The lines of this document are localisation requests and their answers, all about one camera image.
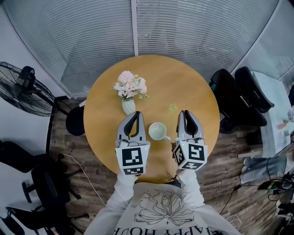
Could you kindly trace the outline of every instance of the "wire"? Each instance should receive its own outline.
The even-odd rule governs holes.
[[[231,195],[230,195],[230,197],[229,197],[229,200],[226,202],[226,205],[225,205],[224,208],[221,210],[220,214],[222,214],[222,212],[224,211],[224,209],[225,209],[226,206],[228,205],[228,203],[229,203],[229,201],[230,201],[230,199],[231,199],[231,197],[232,197],[232,195],[233,195],[233,192],[235,192],[235,189],[231,192]]]
[[[175,177],[174,178],[169,178],[169,181],[175,181],[176,183],[178,183],[179,185],[181,185],[180,184],[180,182],[178,181],[178,179],[176,178],[177,177],[177,175],[175,175]]]
[[[276,200],[272,200],[272,199],[270,199],[270,196],[273,196],[273,195],[279,195],[278,199],[276,199]],[[281,198],[281,193],[278,193],[278,194],[269,194],[269,195],[267,195],[267,199],[270,200],[270,201],[277,201],[277,200],[279,200],[280,198]]]
[[[79,164],[71,155],[69,154],[64,154],[65,156],[70,156],[78,165],[79,167],[81,167],[82,171],[84,172],[85,176],[87,177],[89,183],[91,184],[93,190],[97,193],[97,195],[100,197],[99,193],[96,191],[96,189],[94,188],[93,184],[91,183],[89,177],[87,176],[86,172],[84,171],[84,169],[82,168],[81,164]]]
[[[252,186],[252,185],[247,185],[247,186]],[[260,186],[260,185],[257,185],[258,187]],[[246,185],[242,185],[241,187],[246,187]]]
[[[267,170],[267,174],[268,174],[268,177],[270,178],[270,180],[271,180],[271,175],[270,175],[270,172],[269,172],[269,170],[268,170],[268,161],[270,160],[270,158],[266,161],[266,170]]]
[[[230,217],[232,217],[232,216],[234,216],[234,215],[230,215],[229,217],[227,217],[227,218],[226,218],[226,220],[227,220],[229,223],[230,223],[231,221],[234,221],[234,220],[236,220],[236,219],[237,219],[237,220],[239,220],[239,222],[240,222],[240,225],[239,225],[239,227],[237,228],[237,231],[239,231],[239,228],[241,227],[241,225],[242,225],[242,222],[241,222],[241,220],[239,219],[238,215],[236,215],[236,217],[237,217],[237,218],[235,218],[235,219],[232,219],[232,220],[230,220],[230,221],[228,220],[228,218],[230,218]]]
[[[63,104],[65,104],[70,110],[72,110],[72,108],[70,107],[70,106],[68,106],[68,104],[67,103],[65,103],[65,102],[63,102],[63,101],[59,101],[59,102],[61,102],[61,103],[63,103]]]
[[[292,145],[293,142],[291,142],[290,144],[288,144],[286,147],[284,147],[282,150],[280,150],[278,153],[276,153],[275,155],[279,154],[280,152],[282,152],[285,148],[289,147],[290,145]]]

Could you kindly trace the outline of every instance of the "electric fan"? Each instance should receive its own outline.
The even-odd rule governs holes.
[[[0,97],[31,114],[51,116],[58,110],[54,95],[35,77],[34,69],[22,70],[0,62]]]

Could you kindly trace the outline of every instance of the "window blinds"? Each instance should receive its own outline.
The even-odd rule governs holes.
[[[4,7],[35,58],[75,96],[87,94],[110,66],[134,56],[130,1],[7,0]],[[240,62],[277,2],[137,0],[139,55],[173,57],[209,81],[215,71],[232,71]]]
[[[139,55],[178,59],[207,81],[232,71],[278,0],[137,0]]]
[[[134,56],[130,0],[8,0],[17,33],[70,94],[82,95],[113,64]]]
[[[293,27],[294,8],[288,0],[280,1],[271,22],[238,67],[247,66],[275,79],[282,77],[289,86],[290,80],[294,82],[290,79],[294,75],[294,68],[290,70],[294,66]]]

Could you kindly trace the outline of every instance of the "black office chair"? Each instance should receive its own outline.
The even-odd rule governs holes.
[[[10,211],[7,212],[6,218],[1,217],[1,219],[12,233],[15,235],[25,235],[23,228],[11,217]]]
[[[83,170],[79,169],[70,174],[65,174],[62,170],[61,159],[64,156],[58,155],[58,160],[53,161],[52,159],[36,166],[32,171],[32,179],[34,184],[26,186],[23,182],[23,192],[29,203],[32,203],[29,193],[33,190],[37,191],[38,197],[45,208],[52,206],[63,205],[70,201],[69,192],[76,198],[80,199],[81,196],[76,194],[70,188],[69,178],[82,173]]]
[[[65,206],[52,207],[44,211],[24,211],[17,208],[6,207],[10,214],[13,214],[25,227],[34,230],[45,228],[47,234],[73,235],[75,231],[83,232],[76,227],[71,220],[79,218],[89,218],[88,214],[69,217]]]
[[[261,113],[268,112],[275,106],[266,98],[247,67],[239,68],[235,72],[235,79],[243,91],[244,99],[254,104]]]
[[[289,93],[289,100],[291,106],[294,105],[294,85],[291,87],[290,93]]]
[[[266,126],[260,110],[246,97],[247,93],[225,69],[217,71],[210,86],[216,97],[220,112],[225,116],[220,122],[221,133],[231,133],[238,125]]]
[[[62,164],[62,158],[63,154],[58,155],[57,161],[45,154],[32,156],[13,142],[0,142],[0,162],[24,173],[31,170],[34,184],[27,187],[25,182],[22,183],[27,201],[32,203],[29,193],[36,190],[42,206],[46,209],[54,208],[58,213],[65,210],[64,204],[70,201],[69,192],[77,199],[81,198],[70,188],[69,178],[83,172],[79,169],[65,174],[67,167]]]

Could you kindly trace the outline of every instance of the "desk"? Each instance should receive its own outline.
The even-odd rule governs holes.
[[[291,142],[290,135],[285,135],[285,131],[288,131],[289,134],[294,131],[294,123],[289,122],[282,129],[278,129],[278,125],[282,124],[283,120],[288,120],[288,112],[292,108],[283,82],[259,72],[251,73],[262,92],[275,106],[268,112],[263,113],[267,125],[260,128],[263,143],[262,150],[239,154],[238,157],[274,157]]]
[[[148,128],[153,122],[163,122],[167,135],[175,141],[176,126],[181,110],[191,111],[204,129],[205,144],[210,154],[219,133],[220,116],[215,96],[207,82],[191,67],[165,56],[136,56],[123,60],[106,70],[92,86],[84,111],[87,140],[98,159],[111,171],[118,173],[114,153],[118,125],[125,118],[121,99],[113,90],[118,76],[124,70],[146,80],[148,98],[136,99],[136,110],[144,116],[147,140],[151,142],[147,172],[139,181],[168,182],[175,176],[177,165],[172,159],[171,144],[153,141]],[[178,109],[169,111],[170,104]]]

